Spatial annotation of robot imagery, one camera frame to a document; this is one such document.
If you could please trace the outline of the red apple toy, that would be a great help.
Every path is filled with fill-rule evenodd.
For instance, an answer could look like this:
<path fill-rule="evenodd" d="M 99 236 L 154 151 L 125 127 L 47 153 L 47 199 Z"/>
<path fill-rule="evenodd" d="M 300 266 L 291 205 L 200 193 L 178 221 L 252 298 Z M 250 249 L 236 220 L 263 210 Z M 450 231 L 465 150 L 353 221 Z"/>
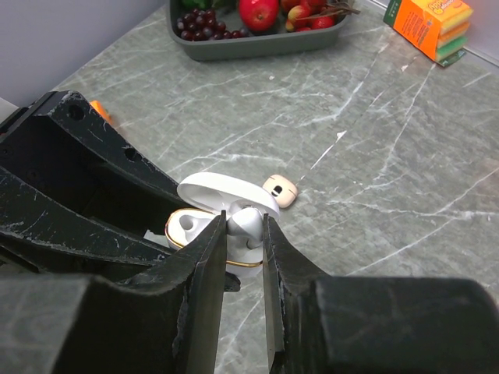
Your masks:
<path fill-rule="evenodd" d="M 252 32 L 262 33 L 276 23 L 279 13 L 278 0 L 240 0 L 239 16 Z"/>

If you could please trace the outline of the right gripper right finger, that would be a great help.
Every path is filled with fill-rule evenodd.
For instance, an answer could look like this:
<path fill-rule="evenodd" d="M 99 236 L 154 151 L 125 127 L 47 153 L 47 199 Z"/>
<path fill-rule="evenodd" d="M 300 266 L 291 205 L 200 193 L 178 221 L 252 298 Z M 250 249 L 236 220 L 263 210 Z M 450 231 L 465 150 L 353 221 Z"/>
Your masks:
<path fill-rule="evenodd" d="M 495 373 L 498 309 L 470 279 L 325 273 L 263 223 L 272 373 Z"/>

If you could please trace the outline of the beige earbud charging case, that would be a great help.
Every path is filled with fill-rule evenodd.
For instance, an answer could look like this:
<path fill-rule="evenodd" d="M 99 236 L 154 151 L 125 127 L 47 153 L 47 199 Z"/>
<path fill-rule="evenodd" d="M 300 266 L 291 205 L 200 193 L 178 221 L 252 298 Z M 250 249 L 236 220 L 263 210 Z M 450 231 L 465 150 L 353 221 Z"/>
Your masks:
<path fill-rule="evenodd" d="M 263 184 L 282 209 L 289 208 L 297 199 L 299 190 L 293 182 L 282 175 L 272 175 Z"/>

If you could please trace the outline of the orange sponge box front left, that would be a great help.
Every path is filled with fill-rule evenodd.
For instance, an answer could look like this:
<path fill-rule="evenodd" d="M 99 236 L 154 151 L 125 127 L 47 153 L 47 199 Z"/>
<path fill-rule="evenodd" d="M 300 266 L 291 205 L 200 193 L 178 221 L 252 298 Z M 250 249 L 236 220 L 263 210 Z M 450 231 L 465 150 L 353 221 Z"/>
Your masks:
<path fill-rule="evenodd" d="M 113 118 L 109 112 L 105 109 L 104 105 L 97 100 L 90 102 L 91 107 L 109 124 L 113 124 Z"/>

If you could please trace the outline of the orange sponge box back left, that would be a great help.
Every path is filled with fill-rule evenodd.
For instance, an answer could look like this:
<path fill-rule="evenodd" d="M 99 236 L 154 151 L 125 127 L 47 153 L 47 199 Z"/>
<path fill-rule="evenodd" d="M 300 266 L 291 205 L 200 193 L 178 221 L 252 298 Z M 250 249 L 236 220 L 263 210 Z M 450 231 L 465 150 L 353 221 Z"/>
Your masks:
<path fill-rule="evenodd" d="M 391 0 L 384 22 L 441 67 L 465 55 L 473 8 L 460 0 Z"/>

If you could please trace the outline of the dark grape bunch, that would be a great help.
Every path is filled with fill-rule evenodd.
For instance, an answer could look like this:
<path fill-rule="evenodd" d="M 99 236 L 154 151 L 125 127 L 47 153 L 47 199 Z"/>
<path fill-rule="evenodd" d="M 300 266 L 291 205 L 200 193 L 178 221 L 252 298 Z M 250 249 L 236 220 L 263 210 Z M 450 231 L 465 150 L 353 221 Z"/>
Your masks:
<path fill-rule="evenodd" d="M 214 9 L 187 12 L 174 22 L 173 30 L 184 41 L 218 41 L 250 36 L 245 27 L 238 30 L 227 28 L 226 23 L 217 18 Z"/>

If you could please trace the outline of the orange sponge box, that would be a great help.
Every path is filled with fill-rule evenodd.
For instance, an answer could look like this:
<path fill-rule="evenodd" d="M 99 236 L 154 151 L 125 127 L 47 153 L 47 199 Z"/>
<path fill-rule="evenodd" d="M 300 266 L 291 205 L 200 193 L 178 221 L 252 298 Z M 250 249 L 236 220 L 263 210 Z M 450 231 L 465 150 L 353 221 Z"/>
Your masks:
<path fill-rule="evenodd" d="M 391 0 L 384 22 L 441 67 L 465 55 L 473 8 L 460 0 Z"/>
<path fill-rule="evenodd" d="M 113 124 L 113 118 L 109 112 L 105 109 L 104 105 L 97 100 L 90 102 L 91 107 L 109 124 Z"/>

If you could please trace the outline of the white earbud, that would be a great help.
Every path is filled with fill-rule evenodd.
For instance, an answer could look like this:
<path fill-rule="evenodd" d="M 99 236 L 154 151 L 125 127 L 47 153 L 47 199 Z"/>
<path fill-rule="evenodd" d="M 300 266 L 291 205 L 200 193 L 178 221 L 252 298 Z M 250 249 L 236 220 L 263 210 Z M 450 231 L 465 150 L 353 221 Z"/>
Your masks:
<path fill-rule="evenodd" d="M 231 243 L 238 249 L 253 250 L 263 241 L 263 216 L 252 206 L 244 207 L 230 216 L 227 233 Z"/>

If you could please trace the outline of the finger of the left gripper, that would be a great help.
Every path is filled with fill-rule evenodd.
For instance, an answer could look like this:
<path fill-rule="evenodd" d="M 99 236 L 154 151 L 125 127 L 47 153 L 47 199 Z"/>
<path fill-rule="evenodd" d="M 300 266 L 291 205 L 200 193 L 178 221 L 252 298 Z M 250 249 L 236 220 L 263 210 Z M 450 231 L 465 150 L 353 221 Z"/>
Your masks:
<path fill-rule="evenodd" d="M 1 245 L 41 273 L 92 273 L 122 281 L 173 251 L 145 239 L 149 224 L 107 192 L 81 213 L 1 170 Z"/>
<path fill-rule="evenodd" d="M 1 123 L 1 165 L 87 217 L 165 218 L 177 183 L 75 90 L 51 91 Z"/>

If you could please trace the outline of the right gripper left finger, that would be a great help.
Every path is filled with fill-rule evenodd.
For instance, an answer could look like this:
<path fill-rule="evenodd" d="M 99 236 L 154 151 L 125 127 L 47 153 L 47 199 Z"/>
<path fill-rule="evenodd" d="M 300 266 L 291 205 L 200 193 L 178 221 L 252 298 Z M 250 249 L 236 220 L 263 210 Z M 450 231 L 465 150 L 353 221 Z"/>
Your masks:
<path fill-rule="evenodd" d="M 4 373 L 211 373 L 225 284 L 226 219 L 115 284 L 93 275 L 1 279 Z"/>

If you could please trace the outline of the grey fruit tray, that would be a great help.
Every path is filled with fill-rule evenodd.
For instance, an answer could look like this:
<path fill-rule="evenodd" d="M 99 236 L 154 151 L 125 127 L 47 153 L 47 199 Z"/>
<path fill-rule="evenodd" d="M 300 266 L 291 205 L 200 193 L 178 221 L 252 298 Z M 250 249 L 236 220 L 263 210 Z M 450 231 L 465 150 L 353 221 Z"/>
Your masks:
<path fill-rule="evenodd" d="M 176 20 L 184 13 L 181 2 L 167 1 L 165 4 L 169 35 L 191 59 L 198 62 L 288 55 L 329 48 L 351 19 L 343 16 L 330 28 L 298 33 L 286 32 L 284 21 L 280 19 L 271 34 L 219 41 L 184 41 L 175 30 Z"/>

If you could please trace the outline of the red lychee bunch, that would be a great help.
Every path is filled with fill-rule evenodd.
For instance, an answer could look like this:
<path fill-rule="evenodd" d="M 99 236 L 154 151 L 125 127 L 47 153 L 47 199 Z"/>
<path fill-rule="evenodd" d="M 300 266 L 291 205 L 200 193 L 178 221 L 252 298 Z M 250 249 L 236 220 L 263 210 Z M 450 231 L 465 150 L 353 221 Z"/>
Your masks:
<path fill-rule="evenodd" d="M 338 24 L 347 15 L 358 15 L 349 1 L 280 1 L 287 32 L 322 30 Z"/>

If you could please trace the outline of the green lime toy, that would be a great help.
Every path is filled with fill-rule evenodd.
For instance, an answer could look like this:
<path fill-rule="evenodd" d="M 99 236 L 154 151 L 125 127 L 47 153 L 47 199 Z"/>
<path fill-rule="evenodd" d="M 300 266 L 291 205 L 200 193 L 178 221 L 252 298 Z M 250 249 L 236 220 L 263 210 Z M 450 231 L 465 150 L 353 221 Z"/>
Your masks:
<path fill-rule="evenodd" d="M 188 10 L 206 10 L 209 9 L 212 5 L 211 0 L 181 0 L 180 2 L 182 7 Z"/>

